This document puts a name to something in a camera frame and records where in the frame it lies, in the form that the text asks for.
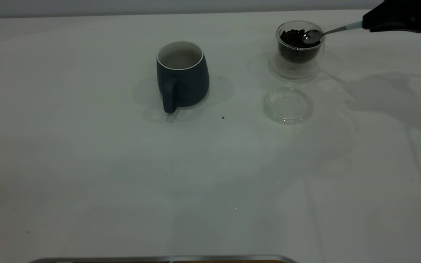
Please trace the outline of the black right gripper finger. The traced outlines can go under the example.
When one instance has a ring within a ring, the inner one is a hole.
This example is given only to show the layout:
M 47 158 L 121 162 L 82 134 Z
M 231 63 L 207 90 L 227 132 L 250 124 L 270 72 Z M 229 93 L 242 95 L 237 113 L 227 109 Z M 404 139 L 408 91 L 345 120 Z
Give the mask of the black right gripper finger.
M 370 32 L 405 31 L 421 33 L 421 26 L 376 26 L 369 29 Z
M 421 0 L 384 0 L 363 16 L 366 30 L 421 30 Z

